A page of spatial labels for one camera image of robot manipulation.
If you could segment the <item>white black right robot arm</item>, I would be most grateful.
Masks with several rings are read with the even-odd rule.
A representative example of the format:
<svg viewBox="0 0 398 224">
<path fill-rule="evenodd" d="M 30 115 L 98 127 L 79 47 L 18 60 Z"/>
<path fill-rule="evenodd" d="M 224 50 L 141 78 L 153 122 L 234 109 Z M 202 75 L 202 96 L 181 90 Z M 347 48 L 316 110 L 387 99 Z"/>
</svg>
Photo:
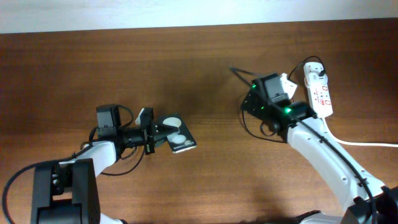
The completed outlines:
<svg viewBox="0 0 398 224">
<path fill-rule="evenodd" d="M 356 162 L 306 102 L 291 102 L 278 75 L 256 78 L 248 85 L 242 111 L 260 119 L 306 158 L 344 213 L 337 217 L 315 210 L 295 217 L 295 223 L 397 223 L 397 188 L 389 188 Z"/>
</svg>

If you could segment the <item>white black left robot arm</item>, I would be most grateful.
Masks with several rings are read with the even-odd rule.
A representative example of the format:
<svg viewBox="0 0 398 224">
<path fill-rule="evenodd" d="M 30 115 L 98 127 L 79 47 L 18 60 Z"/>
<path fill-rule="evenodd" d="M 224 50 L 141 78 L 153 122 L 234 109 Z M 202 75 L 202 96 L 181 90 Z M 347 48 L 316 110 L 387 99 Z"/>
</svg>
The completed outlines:
<svg viewBox="0 0 398 224">
<path fill-rule="evenodd" d="M 195 145 L 178 113 L 154 121 L 152 108 L 122 124 L 122 105 L 97 107 L 98 125 L 88 142 L 69 158 L 36 165 L 31 223 L 120 223 L 101 212 L 97 176 L 121 160 L 125 149 L 144 148 L 143 155 L 168 142 L 173 152 Z"/>
</svg>

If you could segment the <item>black Samsung Galaxy phone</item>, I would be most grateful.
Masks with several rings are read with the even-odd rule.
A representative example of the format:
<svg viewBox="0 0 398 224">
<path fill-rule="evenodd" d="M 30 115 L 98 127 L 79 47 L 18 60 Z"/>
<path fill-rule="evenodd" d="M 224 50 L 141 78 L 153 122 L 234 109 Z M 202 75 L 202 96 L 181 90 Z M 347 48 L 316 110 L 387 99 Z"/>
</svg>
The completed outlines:
<svg viewBox="0 0 398 224">
<path fill-rule="evenodd" d="M 185 152 L 197 147 L 196 140 L 179 113 L 161 116 L 159 118 L 159 123 L 177 128 L 177 131 L 167 135 L 167 142 L 174 154 Z"/>
</svg>

